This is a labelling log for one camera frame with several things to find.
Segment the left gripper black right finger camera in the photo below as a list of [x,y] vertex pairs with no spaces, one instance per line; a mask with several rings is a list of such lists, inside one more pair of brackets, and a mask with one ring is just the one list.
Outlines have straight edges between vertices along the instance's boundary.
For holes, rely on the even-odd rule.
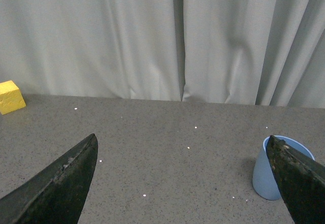
[[266,155],[294,223],[324,223],[324,166],[274,135]]

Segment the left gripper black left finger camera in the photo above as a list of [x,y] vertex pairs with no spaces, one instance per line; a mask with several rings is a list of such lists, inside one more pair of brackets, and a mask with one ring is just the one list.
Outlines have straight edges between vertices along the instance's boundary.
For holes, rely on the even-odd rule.
[[1,198],[1,223],[78,223],[98,159],[90,134]]

